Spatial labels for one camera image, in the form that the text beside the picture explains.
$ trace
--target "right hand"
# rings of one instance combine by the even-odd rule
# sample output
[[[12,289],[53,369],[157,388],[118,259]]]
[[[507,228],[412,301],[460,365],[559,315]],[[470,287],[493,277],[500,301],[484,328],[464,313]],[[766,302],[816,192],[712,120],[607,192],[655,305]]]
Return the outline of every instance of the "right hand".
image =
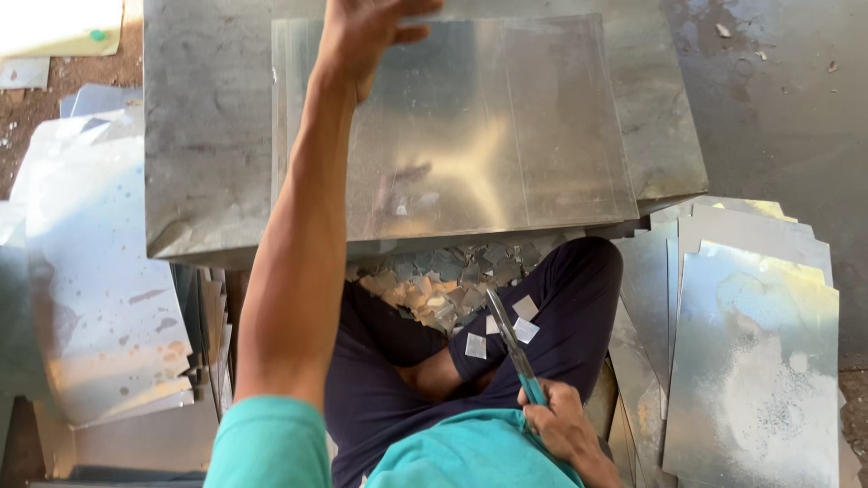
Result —
[[[531,430],[556,458],[566,461],[589,488],[622,488],[615,464],[600,449],[594,428],[585,417],[578,390],[560,381],[537,378],[549,407],[528,401],[524,388],[518,404]]]
[[[393,44],[425,39],[424,24],[399,26],[407,16],[430,14],[443,0],[328,0],[315,72],[352,85],[356,102],[371,92],[377,63]]]

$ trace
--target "metal shears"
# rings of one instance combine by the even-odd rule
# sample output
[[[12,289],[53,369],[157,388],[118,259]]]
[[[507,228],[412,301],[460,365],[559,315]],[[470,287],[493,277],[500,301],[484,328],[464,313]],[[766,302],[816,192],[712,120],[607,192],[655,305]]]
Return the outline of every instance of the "metal shears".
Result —
[[[540,383],[536,380],[534,371],[530,369],[528,357],[524,354],[522,348],[518,346],[516,331],[512,328],[512,322],[510,322],[510,318],[506,314],[506,309],[503,308],[503,302],[500,301],[500,297],[497,296],[495,290],[489,288],[487,291],[491,316],[494,317],[497,330],[500,331],[503,342],[506,343],[506,350],[510,353],[512,364],[515,365],[518,372],[518,380],[524,386],[524,392],[527,393],[528,400],[533,404],[549,406]]]

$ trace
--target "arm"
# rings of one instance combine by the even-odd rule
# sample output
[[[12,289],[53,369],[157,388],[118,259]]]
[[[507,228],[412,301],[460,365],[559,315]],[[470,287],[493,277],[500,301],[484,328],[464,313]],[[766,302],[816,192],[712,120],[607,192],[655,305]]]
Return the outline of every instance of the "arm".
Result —
[[[425,38],[404,16],[442,0],[328,0],[286,181],[262,236],[241,311],[235,399],[305,400],[321,412],[346,261],[350,122],[385,49]]]
[[[579,392],[560,381],[537,379],[549,408],[531,405],[524,388],[518,392],[518,404],[530,428],[539,433],[552,456],[569,463],[589,488],[622,488],[618,468],[603,454],[594,427],[585,417]]]

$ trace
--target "teal t-shirt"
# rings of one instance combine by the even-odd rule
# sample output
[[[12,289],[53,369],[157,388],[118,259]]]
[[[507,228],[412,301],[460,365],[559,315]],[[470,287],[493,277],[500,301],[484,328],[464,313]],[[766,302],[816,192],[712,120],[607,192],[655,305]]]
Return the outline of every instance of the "teal t-shirt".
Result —
[[[462,413],[393,444],[365,488],[392,486],[550,486],[584,488],[575,472],[552,462],[523,434],[518,410]],[[306,402],[254,397],[226,414],[205,488],[332,485],[326,425]]]

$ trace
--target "person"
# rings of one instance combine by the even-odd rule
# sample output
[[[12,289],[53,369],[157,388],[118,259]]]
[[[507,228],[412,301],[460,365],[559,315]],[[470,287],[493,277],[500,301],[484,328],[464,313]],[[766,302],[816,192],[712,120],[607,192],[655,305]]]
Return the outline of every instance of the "person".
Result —
[[[429,34],[404,18],[442,0],[327,0],[319,57],[290,165],[262,236],[240,318],[235,405],[214,441],[207,488],[236,486],[621,486],[582,411],[601,370],[621,256],[583,238],[553,250],[503,296],[529,295],[523,345],[549,406],[530,405],[503,341],[487,359],[344,282],[352,114],[378,59]],[[326,428],[338,446],[330,472]]]

